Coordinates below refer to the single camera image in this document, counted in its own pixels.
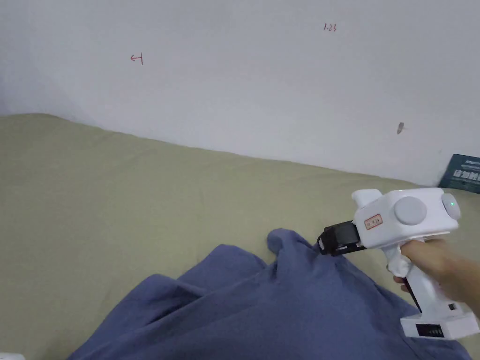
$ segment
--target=bed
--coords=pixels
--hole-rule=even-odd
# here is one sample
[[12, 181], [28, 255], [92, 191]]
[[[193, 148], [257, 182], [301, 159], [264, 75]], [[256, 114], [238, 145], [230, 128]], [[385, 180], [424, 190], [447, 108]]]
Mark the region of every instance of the bed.
[[[351, 193], [414, 184], [188, 148], [51, 115], [0, 118], [0, 351], [63, 359], [153, 273], [178, 277], [220, 243], [267, 262], [265, 237], [314, 242], [352, 219]], [[463, 217], [447, 237], [480, 260], [480, 196], [451, 191]], [[348, 258], [411, 302], [376, 250]], [[479, 336], [462, 340], [480, 358]]]

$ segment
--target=blue cloth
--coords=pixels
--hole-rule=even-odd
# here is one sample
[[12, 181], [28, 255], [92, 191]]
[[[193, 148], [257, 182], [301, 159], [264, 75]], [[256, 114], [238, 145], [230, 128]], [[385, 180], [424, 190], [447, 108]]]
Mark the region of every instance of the blue cloth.
[[399, 319], [417, 310], [344, 257], [285, 229], [267, 242], [268, 266], [220, 245], [178, 280], [150, 276], [70, 359], [470, 359], [405, 337]]

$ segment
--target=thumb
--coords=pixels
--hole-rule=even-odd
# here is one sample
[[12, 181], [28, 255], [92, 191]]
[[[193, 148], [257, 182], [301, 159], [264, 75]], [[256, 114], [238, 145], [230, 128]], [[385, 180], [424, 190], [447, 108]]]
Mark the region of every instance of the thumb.
[[429, 242], [411, 240], [401, 246], [402, 255], [408, 257], [421, 271], [440, 281], [447, 275], [453, 254], [442, 239]]

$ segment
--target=sticker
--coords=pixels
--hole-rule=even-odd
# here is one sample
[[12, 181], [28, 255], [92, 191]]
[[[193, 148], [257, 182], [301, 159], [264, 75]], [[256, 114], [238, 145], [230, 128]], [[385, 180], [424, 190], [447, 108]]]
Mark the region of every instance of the sticker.
[[380, 214], [372, 216], [370, 219], [365, 220], [365, 227], [367, 230], [373, 229], [375, 226], [379, 226], [383, 223], [382, 217]]

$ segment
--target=white object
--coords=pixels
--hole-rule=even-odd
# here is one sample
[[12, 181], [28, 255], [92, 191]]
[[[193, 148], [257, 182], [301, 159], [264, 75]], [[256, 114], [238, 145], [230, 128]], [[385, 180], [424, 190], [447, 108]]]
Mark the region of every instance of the white object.
[[460, 209], [451, 194], [442, 189], [397, 190], [382, 195], [376, 189], [352, 194], [358, 209], [354, 224], [361, 244], [382, 249], [388, 270], [406, 277], [421, 314], [401, 319], [405, 335], [458, 339], [480, 332], [472, 312], [464, 312], [445, 296], [433, 279], [403, 256], [400, 246], [409, 240], [447, 234], [458, 228]]
[[25, 360], [23, 355], [0, 352], [0, 360]]

